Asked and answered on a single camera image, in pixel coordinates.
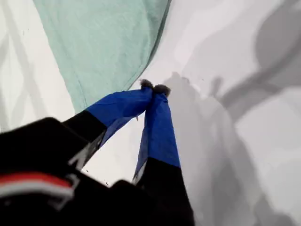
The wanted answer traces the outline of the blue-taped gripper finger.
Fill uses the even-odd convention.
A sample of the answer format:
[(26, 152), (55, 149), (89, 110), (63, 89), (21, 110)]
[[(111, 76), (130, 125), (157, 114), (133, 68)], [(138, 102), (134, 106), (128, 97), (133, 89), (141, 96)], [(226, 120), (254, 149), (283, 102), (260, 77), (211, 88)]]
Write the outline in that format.
[(171, 111), (170, 88), (156, 85), (145, 111), (135, 185), (149, 198), (150, 226), (193, 226), (194, 216), (185, 189)]
[(152, 100), (154, 87), (145, 79), (141, 80), (140, 85), (140, 89), (109, 94), (63, 122), (88, 142), (80, 152), (73, 154), (69, 165), (83, 168), (109, 138), (146, 110)]

